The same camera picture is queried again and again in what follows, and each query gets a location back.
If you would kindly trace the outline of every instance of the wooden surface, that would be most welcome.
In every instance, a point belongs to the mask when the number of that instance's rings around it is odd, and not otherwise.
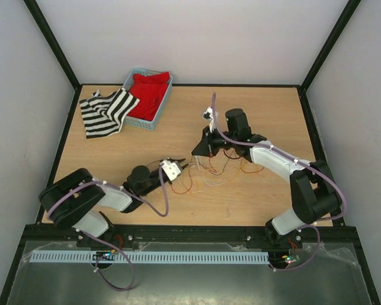
[[[90,97],[98,88],[106,96],[119,87],[83,86],[80,99]],[[217,111],[223,130],[227,129],[225,111],[242,108],[253,133],[264,135],[274,145],[300,158],[314,160],[295,88],[178,86],[173,87],[155,131],[124,125],[120,133],[110,137],[86,139],[80,107],[77,106],[55,181],[84,167],[98,179],[122,184],[137,165],[146,165],[163,157],[189,160],[191,151],[201,139],[203,127],[207,125],[201,114],[211,104],[213,92],[217,93]],[[218,172],[226,161],[222,152],[211,160]],[[208,158],[202,158],[202,163],[207,166]],[[260,166],[243,162],[243,168],[254,171]],[[216,177],[205,172],[210,184],[220,183],[223,177],[226,180],[219,186],[205,186],[203,172],[192,167],[192,193],[175,194],[167,184],[170,213],[165,218],[157,216],[146,205],[128,214],[108,208],[101,210],[115,224],[263,226],[291,207],[290,187],[281,178],[267,169],[260,174],[245,174],[239,169],[240,160],[231,160],[224,176]],[[188,170],[173,184],[178,193],[184,191],[181,182],[185,187],[190,186]],[[146,199],[164,211],[161,188]],[[46,214],[43,222],[48,222]]]

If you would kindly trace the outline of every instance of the red towel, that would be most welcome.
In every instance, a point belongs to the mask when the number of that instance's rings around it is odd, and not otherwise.
[[[129,91],[136,98],[139,98],[140,102],[130,111],[128,116],[152,121],[168,89],[167,82],[169,79],[169,72],[152,76],[134,74],[134,84]]]

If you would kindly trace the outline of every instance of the perforated white rail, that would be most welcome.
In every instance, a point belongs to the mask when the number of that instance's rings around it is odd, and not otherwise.
[[[267,252],[127,252],[128,258],[135,264],[268,264]],[[30,262],[96,262],[98,256],[102,262],[127,263],[121,254],[104,255],[96,251],[57,251],[38,250]]]

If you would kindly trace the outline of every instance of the black frame bar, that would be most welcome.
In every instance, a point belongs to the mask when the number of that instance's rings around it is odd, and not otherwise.
[[[53,183],[55,174],[58,169],[62,151],[67,140],[67,135],[72,123],[75,109],[79,100],[82,85],[77,80],[72,68],[70,67],[65,54],[63,53],[58,41],[56,40],[50,26],[48,25],[45,17],[39,8],[36,0],[24,0],[31,15],[40,28],[43,36],[47,40],[54,55],[58,59],[63,71],[68,77],[71,85],[75,89],[75,94],[69,109],[67,121],[62,132],[62,137],[59,147],[53,162],[53,167],[48,179],[47,185]],[[335,24],[332,32],[322,47],[319,55],[313,63],[308,75],[306,76],[302,85],[253,85],[253,84],[174,84],[174,86],[233,86],[233,87],[276,87],[276,88],[296,88],[302,111],[307,124],[311,144],[316,159],[326,159],[322,143],[319,137],[316,122],[311,111],[309,101],[307,99],[306,91],[313,82],[316,74],[319,72],[322,64],[326,60],[331,49],[337,42],[345,26],[350,20],[350,17],[355,12],[360,0],[349,0],[346,4],[342,14],[340,15],[337,23]],[[122,84],[102,84],[102,85],[122,85]],[[72,230],[59,230],[53,224],[41,224],[41,219],[44,214],[43,207],[40,208],[36,224],[26,225],[20,243],[18,245],[16,254],[11,264],[11,269],[3,287],[0,297],[0,304],[6,304],[10,296],[11,287],[14,282],[18,264],[22,258],[25,244],[28,241],[79,241],[77,233]],[[360,266],[363,271],[363,276],[366,281],[368,293],[373,304],[380,304],[377,291],[375,289],[370,270],[368,268],[366,258],[359,240],[355,227],[346,226],[344,220],[333,221],[333,227],[319,227],[322,240],[325,242],[333,243],[352,243],[356,251],[356,255]],[[120,234],[124,239],[126,247],[135,247],[136,242],[144,242],[149,239],[150,241],[160,242],[227,242],[227,243],[245,243],[248,248],[261,248],[269,252],[276,252],[280,249],[272,247],[267,244],[264,235],[264,227],[195,227],[195,226],[124,226],[116,225],[116,233]],[[302,242],[316,241],[316,234],[312,230],[303,230],[301,233]]]

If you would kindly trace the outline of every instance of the wall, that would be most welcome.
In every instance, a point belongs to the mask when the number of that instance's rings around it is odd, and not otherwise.
[[[347,0],[38,0],[77,78],[300,84]]]
[[[308,96],[381,298],[381,0],[362,1]]]
[[[35,221],[73,96],[22,1],[0,0],[0,293]]]

